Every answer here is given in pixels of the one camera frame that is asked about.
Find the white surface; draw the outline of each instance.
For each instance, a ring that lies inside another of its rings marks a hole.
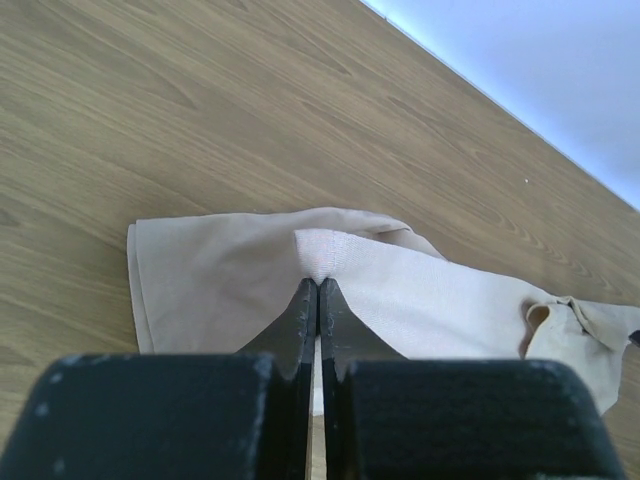
[[[640,210],[640,1],[364,2]]]

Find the cloth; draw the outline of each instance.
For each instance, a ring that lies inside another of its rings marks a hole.
[[[370,212],[140,220],[127,252],[142,353],[235,352],[282,313],[302,278],[331,277],[407,358],[558,360],[604,412],[617,399],[628,336],[640,329],[639,308],[560,298],[449,262],[408,225]]]

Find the black object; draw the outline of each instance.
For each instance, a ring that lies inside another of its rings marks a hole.
[[[569,368],[408,361],[335,281],[304,280],[235,355],[57,362],[25,405],[0,480],[303,479],[318,331],[329,480],[625,478]]]

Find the cloth fold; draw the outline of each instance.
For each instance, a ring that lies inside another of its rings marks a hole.
[[[407,358],[546,358],[617,399],[640,309],[556,297],[447,261],[403,222],[356,210],[140,220],[127,253],[142,353],[237,351],[302,278],[335,278],[351,310]],[[314,412],[321,413],[316,382]]]

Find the wooden table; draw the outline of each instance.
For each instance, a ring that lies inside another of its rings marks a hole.
[[[56,357],[136,349],[137,218],[375,210],[640,304],[638,212],[356,0],[3,0],[0,71],[0,439]],[[606,421],[633,478],[638,418],[630,349]]]

